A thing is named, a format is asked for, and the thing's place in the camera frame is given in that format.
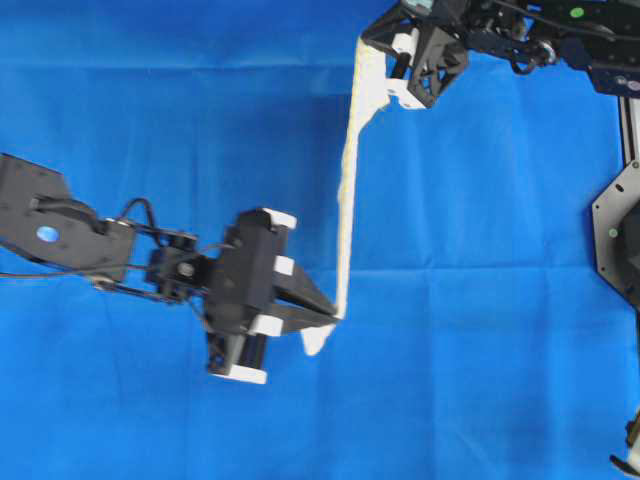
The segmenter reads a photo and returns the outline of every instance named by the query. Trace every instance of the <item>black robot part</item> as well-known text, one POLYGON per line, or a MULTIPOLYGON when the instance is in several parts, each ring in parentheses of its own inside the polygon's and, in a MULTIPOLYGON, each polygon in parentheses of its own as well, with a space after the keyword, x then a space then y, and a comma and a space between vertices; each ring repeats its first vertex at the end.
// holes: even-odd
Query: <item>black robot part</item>
POLYGON ((640 9, 616 1, 402 0, 362 34, 396 59, 391 78, 432 107, 468 66, 468 51, 508 61, 518 75, 564 60, 596 91, 640 98, 640 9), (394 48, 416 36, 414 52, 394 48))
POLYGON ((129 202, 116 220, 101 219, 72 198, 62 175, 11 155, 0 156, 0 245, 56 268, 53 274, 2 278, 86 276, 98 289, 160 301, 188 302, 206 331, 208 369, 218 376, 263 383, 269 336, 336 323, 336 310, 310 277, 286 256, 295 218, 269 209, 238 216, 224 242, 198 247, 190 233, 159 229, 149 202, 129 202), (135 203, 148 224, 126 218, 135 203), (157 247, 146 266, 130 265, 137 235, 157 247), (205 253, 221 249, 218 258, 205 253), (127 271, 146 272, 153 290, 126 286, 127 271), (201 299, 202 312, 194 300, 201 299))

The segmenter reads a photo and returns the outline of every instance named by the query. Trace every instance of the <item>white cloth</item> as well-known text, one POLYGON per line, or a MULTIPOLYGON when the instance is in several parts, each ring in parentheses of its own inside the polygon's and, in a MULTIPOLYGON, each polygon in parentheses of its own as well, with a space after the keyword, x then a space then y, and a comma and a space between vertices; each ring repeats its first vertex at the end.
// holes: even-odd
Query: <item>white cloth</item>
MULTIPOLYGON (((349 126, 342 154, 342 181, 338 191, 340 225, 338 229, 336 288, 338 313, 336 317, 340 320, 344 319, 347 312, 360 132, 373 119, 378 110, 389 104, 386 82, 386 55, 365 45, 361 39, 358 39, 349 126)), ((316 355, 320 352, 334 328, 334 325, 329 325, 303 330, 302 339, 307 355, 316 355)))

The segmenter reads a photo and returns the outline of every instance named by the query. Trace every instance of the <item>cable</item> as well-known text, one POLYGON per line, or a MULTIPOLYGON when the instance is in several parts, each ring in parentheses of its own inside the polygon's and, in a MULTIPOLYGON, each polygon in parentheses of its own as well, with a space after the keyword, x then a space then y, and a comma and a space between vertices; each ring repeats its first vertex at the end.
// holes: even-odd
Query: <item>cable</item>
POLYGON ((148 267, 142 265, 105 265, 104 267, 92 267, 92 268, 76 268, 73 270, 65 270, 63 272, 49 272, 49 273, 0 273, 0 278, 13 278, 17 280, 29 280, 40 278, 56 278, 64 277, 68 275, 88 275, 91 273, 109 272, 112 270, 121 270, 126 268, 127 270, 148 270, 148 267))
POLYGON ((550 25, 554 28, 558 28, 560 30, 565 30, 567 32, 576 33, 578 35, 590 35, 594 37, 601 37, 607 40, 620 40, 623 42, 640 42, 640 37, 636 37, 633 35, 618 35, 615 33, 598 32, 597 30, 591 30, 588 28, 572 27, 571 25, 566 25, 561 22, 556 22, 555 20, 549 20, 543 15, 538 15, 535 12, 530 12, 526 8, 520 8, 517 5, 512 5, 511 3, 505 0, 491 0, 491 1, 493 3, 496 3, 497 5, 501 5, 505 8, 513 10, 514 12, 518 12, 525 17, 531 18, 532 20, 536 20, 540 23, 546 23, 547 25, 550 25))
POLYGON ((207 319, 204 317, 202 313, 200 313, 200 311, 196 308, 196 306, 193 304, 193 301, 190 298, 187 299, 187 303, 191 307, 193 314, 198 318, 198 320, 200 320, 200 322, 202 322, 202 326, 204 327, 205 331, 209 333, 215 333, 215 331, 211 328, 211 326, 207 322, 207 319))
MULTIPOLYGON (((189 252, 184 255, 179 255, 178 257, 172 260, 172 265, 178 264, 180 262, 187 262, 192 260, 199 255, 202 255, 209 250, 213 250, 214 248, 227 248, 233 249, 235 248, 233 245, 229 245, 227 243, 211 243, 209 245, 205 245, 197 252, 189 252)), ((122 264, 122 265, 105 265, 103 267, 90 267, 90 268, 76 268, 71 270, 65 270, 62 272, 49 272, 49 273, 5 273, 0 272, 0 278, 10 278, 15 280, 31 280, 31 279, 46 279, 46 278, 57 278, 64 277, 69 275, 89 275, 91 273, 101 273, 101 272, 109 272, 113 270, 138 270, 143 272, 155 272, 160 269, 160 266, 155 267, 145 267, 142 265, 131 265, 131 264, 122 264)))
POLYGON ((55 212, 56 210, 73 210, 81 214, 91 225, 94 232, 103 234, 104 224, 98 219, 98 214, 90 206, 71 198, 40 199, 36 201, 33 210, 41 212, 55 212))
POLYGON ((125 219, 131 209, 137 204, 140 204, 144 207, 144 210, 147 214, 147 225, 152 231, 155 230, 155 232, 152 232, 152 237, 156 242, 156 245, 158 245, 159 247, 163 247, 164 245, 162 245, 162 243, 160 242, 160 235, 157 232, 158 227, 156 227, 156 219, 153 215, 153 207, 151 206, 151 202, 149 202, 149 200, 147 200, 146 198, 138 197, 134 198, 133 200, 129 200, 129 202, 127 202, 127 204, 122 209, 122 213, 118 216, 118 218, 116 218, 116 221, 125 219))

